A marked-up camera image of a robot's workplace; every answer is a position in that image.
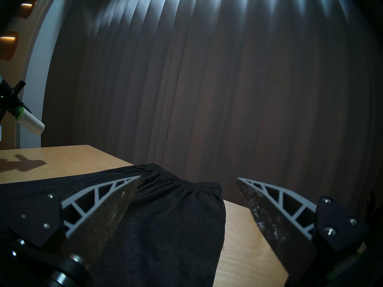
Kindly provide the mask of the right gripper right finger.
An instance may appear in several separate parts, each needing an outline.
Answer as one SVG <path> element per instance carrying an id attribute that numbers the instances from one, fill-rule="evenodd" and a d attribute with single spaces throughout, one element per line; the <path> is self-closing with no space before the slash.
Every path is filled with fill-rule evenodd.
<path id="1" fill-rule="evenodd" d="M 274 185 L 238 178 L 258 229 L 288 273 L 285 285 L 357 285 L 369 226 L 329 196 L 314 204 Z"/>

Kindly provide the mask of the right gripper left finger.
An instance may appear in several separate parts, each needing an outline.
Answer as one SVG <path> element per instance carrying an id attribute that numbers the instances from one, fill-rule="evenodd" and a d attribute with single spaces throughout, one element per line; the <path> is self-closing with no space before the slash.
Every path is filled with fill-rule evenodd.
<path id="1" fill-rule="evenodd" d="M 7 229 L 34 249 L 96 262 L 119 226 L 139 185 L 132 176 L 86 187 L 65 200 L 45 194 L 11 202 Z"/>

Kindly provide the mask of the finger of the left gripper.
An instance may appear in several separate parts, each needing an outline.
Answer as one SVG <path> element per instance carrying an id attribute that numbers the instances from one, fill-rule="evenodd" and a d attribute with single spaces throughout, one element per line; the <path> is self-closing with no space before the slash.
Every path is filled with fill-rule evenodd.
<path id="1" fill-rule="evenodd" d="M 5 79 L 0 80 L 0 121 L 2 121 L 6 112 L 15 116 L 17 107 L 23 107 L 30 112 L 30 109 L 18 97 L 25 85 L 24 80 L 20 80 L 15 87 L 10 86 Z"/>

